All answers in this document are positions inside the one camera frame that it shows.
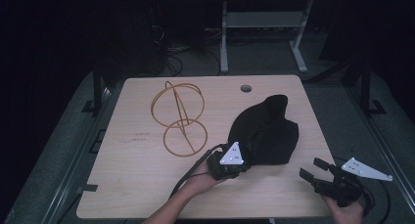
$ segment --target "cable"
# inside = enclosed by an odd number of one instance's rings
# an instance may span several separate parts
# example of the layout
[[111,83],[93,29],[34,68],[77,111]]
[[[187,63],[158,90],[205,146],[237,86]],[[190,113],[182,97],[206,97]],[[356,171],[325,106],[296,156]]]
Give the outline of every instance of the cable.
[[240,34],[238,36],[229,36],[226,42],[229,46],[247,46],[254,44],[253,35],[248,34],[245,30],[241,30],[239,32]]
[[186,50],[189,50],[189,49],[191,49],[190,46],[181,46],[181,47],[170,47],[170,48],[167,48],[167,51],[174,53],[174,52],[186,51]]
[[384,215],[384,217],[381,219],[381,221],[379,222],[380,224],[381,223],[385,223],[385,221],[388,219],[388,217],[389,217],[389,215],[390,215],[390,213],[391,213],[391,195],[390,195],[390,193],[389,193],[389,191],[388,191],[388,189],[387,189],[387,187],[385,186],[385,183],[384,182],[382,182],[382,181],[379,181],[379,183],[381,184],[381,186],[382,186],[382,188],[384,189],[384,191],[385,191],[385,194],[387,195],[387,211],[386,211],[386,213],[385,213],[385,215]]
[[211,52],[211,51],[207,51],[207,50],[205,50],[205,52],[207,53],[207,54],[210,54],[210,55],[212,55],[215,59],[216,59],[216,62],[217,62],[217,66],[219,67],[219,69],[218,69],[218,71],[217,71],[217,74],[216,75],[220,75],[220,72],[221,72],[221,69],[220,69],[220,60],[213,54],[213,52]]
[[162,41],[162,39],[164,38],[164,30],[162,29],[161,26],[159,25],[152,25],[152,28],[157,28],[161,31],[161,37],[158,39],[159,41]]
[[365,186],[363,186],[364,192],[366,193],[366,195],[369,197],[370,201],[371,201],[371,205],[369,206],[370,209],[374,208],[376,205],[376,200],[375,200],[375,196],[373,196],[373,193]]
[[75,200],[69,205],[69,207],[67,208],[67,210],[65,210],[64,214],[62,214],[61,218],[59,218],[58,220],[58,224],[61,223],[64,218],[67,216],[67,214],[69,213],[70,209],[75,205],[75,203],[77,202],[77,200],[79,200],[79,198],[82,196],[82,194],[78,194],[75,198]]
[[[180,69],[176,70],[174,65],[168,59],[173,59],[173,60],[176,60],[177,62],[179,62]],[[181,60],[179,60],[178,58],[172,57],[172,56],[167,56],[167,59],[165,60],[165,64],[170,68],[171,76],[174,77],[174,76],[177,76],[177,75],[182,75],[181,72],[183,70],[183,62]]]
[[341,160],[341,161],[343,161],[343,162],[347,162],[348,161],[348,159],[345,159],[345,158],[342,158],[342,157],[333,157],[334,159],[338,159],[338,160]]
[[217,146],[214,146],[213,148],[207,150],[207,152],[204,153],[204,155],[199,158],[195,164],[193,164],[193,166],[189,169],[189,171],[187,171],[182,178],[180,178],[180,180],[177,182],[176,186],[174,187],[173,191],[170,194],[169,199],[174,196],[174,194],[176,194],[176,192],[180,189],[180,187],[182,186],[182,184],[189,179],[192,176],[192,173],[202,164],[202,162],[204,162],[208,156],[210,156],[210,154],[213,153],[213,151],[215,151],[218,148],[222,148],[226,146],[225,144],[219,144]]
[[214,28],[214,29],[212,29],[212,31],[215,31],[216,34],[207,37],[206,41],[205,41],[206,43],[210,42],[210,40],[215,40],[215,39],[219,38],[220,35],[222,34],[222,29],[220,29],[220,28]]

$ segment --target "human hand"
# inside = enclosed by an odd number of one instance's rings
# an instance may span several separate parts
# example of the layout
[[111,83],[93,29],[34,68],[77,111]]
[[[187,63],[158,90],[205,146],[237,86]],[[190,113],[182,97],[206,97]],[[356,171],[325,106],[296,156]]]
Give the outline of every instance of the human hand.
[[193,172],[193,177],[187,179],[186,183],[180,190],[186,190],[191,196],[196,196],[207,192],[212,187],[225,180],[216,181],[210,174],[208,174],[208,163],[203,161],[201,165]]
[[346,207],[339,207],[337,202],[329,197],[321,196],[332,212],[336,224],[360,224],[363,219],[363,206],[359,201]]

